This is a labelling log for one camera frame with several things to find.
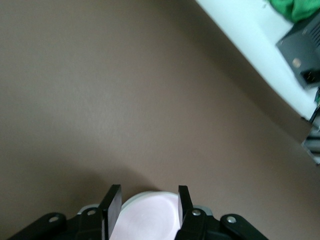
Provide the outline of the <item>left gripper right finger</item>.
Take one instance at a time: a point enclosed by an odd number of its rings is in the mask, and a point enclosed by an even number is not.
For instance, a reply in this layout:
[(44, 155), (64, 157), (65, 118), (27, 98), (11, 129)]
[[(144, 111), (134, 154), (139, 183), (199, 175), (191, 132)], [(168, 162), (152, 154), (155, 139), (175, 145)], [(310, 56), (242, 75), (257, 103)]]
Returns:
[(186, 185), (178, 186), (180, 229), (176, 240), (266, 240), (257, 228), (238, 214), (215, 219), (207, 207), (193, 205)]

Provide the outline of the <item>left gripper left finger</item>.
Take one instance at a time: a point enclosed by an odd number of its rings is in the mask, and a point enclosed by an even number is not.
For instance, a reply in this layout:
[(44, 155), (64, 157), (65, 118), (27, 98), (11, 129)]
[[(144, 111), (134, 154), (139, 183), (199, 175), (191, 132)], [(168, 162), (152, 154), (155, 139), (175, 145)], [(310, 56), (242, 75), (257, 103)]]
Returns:
[(122, 208), (121, 185), (113, 184), (97, 206), (86, 207), (74, 217), (47, 213), (10, 240), (108, 240)]

